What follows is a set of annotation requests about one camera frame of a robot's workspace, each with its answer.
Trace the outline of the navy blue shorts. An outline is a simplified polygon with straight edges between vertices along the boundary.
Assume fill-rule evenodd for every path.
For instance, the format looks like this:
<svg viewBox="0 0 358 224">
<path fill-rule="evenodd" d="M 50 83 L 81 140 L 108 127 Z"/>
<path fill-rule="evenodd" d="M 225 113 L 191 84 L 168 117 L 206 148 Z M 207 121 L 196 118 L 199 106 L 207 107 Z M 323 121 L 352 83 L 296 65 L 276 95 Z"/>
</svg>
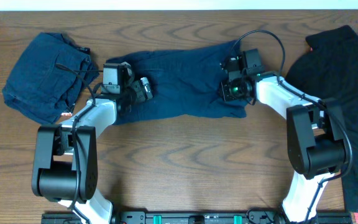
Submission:
<svg viewBox="0 0 358 224">
<path fill-rule="evenodd" d="M 239 47 L 233 41 L 193 50 L 142 51 L 108 59 L 127 62 L 137 79 L 148 78 L 153 98 L 132 107 L 117 124 L 165 119 L 184 114 L 207 118 L 244 118 L 245 101 L 225 102 L 220 83 L 227 79 L 221 68 Z"/>
</svg>

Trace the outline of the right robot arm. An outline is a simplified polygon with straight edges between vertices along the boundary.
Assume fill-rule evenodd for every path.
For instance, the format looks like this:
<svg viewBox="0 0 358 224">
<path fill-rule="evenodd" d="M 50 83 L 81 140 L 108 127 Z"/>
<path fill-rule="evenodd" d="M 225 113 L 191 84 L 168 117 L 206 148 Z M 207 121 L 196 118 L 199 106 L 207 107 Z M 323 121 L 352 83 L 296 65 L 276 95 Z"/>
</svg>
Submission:
<svg viewBox="0 0 358 224">
<path fill-rule="evenodd" d="M 269 106 L 287 122 L 287 152 L 294 169 L 279 211 L 261 212 L 266 223 L 335 223 L 345 215 L 320 215 L 316 206 L 329 181 L 347 175 L 353 155 L 339 102 L 306 94 L 286 82 L 280 72 L 265 71 L 257 49 L 228 56 L 219 87 L 224 101 L 244 100 Z"/>
</svg>

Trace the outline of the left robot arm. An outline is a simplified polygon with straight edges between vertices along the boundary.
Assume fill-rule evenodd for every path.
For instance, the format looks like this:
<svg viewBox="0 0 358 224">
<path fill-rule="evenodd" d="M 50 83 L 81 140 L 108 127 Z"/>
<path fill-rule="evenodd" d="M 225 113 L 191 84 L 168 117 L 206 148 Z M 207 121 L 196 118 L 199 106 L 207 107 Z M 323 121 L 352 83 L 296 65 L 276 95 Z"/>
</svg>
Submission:
<svg viewBox="0 0 358 224">
<path fill-rule="evenodd" d="M 154 96 L 146 77 L 136 78 L 126 63 L 106 63 L 94 88 L 84 70 L 57 69 L 81 80 L 91 97 L 72 118 L 42 125 L 37 132 L 31 187 L 34 195 L 63 205 L 66 213 L 44 213 L 42 223 L 120 223 L 114 204 L 97 188 L 97 138 L 119 116 Z"/>
</svg>

